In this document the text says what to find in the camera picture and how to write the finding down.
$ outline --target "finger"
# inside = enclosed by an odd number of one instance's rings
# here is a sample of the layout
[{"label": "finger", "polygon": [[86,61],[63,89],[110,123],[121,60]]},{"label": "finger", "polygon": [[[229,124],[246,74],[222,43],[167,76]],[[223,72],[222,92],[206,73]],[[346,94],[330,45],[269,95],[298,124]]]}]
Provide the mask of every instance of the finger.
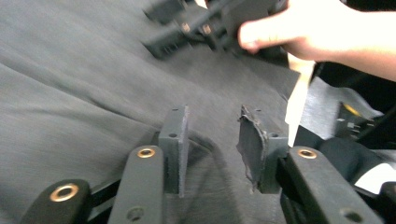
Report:
[{"label": "finger", "polygon": [[275,45],[285,44],[299,35],[288,11],[258,21],[248,21],[239,29],[239,45],[243,49],[256,51]]}]

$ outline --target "brass grommet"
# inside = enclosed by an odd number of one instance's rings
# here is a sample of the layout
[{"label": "brass grommet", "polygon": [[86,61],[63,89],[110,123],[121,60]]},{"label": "brass grommet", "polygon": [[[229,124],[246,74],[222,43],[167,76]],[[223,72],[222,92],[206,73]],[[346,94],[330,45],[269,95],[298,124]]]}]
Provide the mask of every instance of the brass grommet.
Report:
[{"label": "brass grommet", "polygon": [[[65,195],[60,195],[59,193],[64,189],[70,189],[70,192]],[[78,186],[75,184],[66,184],[58,187],[55,191],[51,193],[49,198],[56,203],[67,201],[73,198],[78,192]]]},{"label": "brass grommet", "polygon": [[155,150],[151,148],[143,148],[137,152],[137,156],[140,158],[150,158],[154,156]]},{"label": "brass grommet", "polygon": [[303,148],[298,150],[298,155],[306,159],[314,159],[317,157],[317,153],[314,151]]}]

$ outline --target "gray felt surface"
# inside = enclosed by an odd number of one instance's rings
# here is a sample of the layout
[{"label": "gray felt surface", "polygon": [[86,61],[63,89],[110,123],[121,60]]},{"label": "gray felt surface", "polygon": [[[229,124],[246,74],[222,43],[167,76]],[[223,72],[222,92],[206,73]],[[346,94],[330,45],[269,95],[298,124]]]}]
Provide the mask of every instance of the gray felt surface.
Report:
[{"label": "gray felt surface", "polygon": [[241,104],[282,127],[296,74],[206,47],[161,62],[143,0],[0,1],[0,222],[16,223],[47,186],[95,186],[150,143],[167,111],[191,110],[186,197],[167,223],[282,223],[276,195],[251,191],[238,142]]}]

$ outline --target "hand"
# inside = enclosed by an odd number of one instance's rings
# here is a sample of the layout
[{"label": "hand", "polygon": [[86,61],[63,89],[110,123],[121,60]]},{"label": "hand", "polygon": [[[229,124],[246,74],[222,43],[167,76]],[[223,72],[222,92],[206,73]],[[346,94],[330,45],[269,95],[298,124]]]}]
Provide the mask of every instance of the hand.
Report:
[{"label": "hand", "polygon": [[350,47],[347,34],[357,25],[358,13],[338,0],[289,0],[285,11],[243,23],[239,44],[251,53],[283,45],[298,58],[329,61]]}]

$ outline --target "black metal bracket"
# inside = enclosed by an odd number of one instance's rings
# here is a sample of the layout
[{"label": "black metal bracket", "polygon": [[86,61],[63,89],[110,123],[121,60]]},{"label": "black metal bracket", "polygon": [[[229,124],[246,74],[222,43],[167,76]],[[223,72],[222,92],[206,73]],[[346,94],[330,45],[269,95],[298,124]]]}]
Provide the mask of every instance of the black metal bracket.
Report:
[{"label": "black metal bracket", "polygon": [[[277,178],[280,183],[288,183],[281,184],[287,192],[281,204],[288,223],[382,223],[319,151],[293,147],[282,161],[280,170],[286,174]],[[303,209],[296,208],[296,203]]]},{"label": "black metal bracket", "polygon": [[134,149],[124,172],[90,189],[84,180],[63,180],[45,189],[22,224],[147,223],[164,221],[164,194],[183,196],[189,151],[189,109],[169,111],[156,135],[158,146]]},{"label": "black metal bracket", "polygon": [[276,165],[286,157],[288,137],[265,112],[242,105],[239,143],[236,146],[246,165],[247,178],[261,193],[279,193]]}]

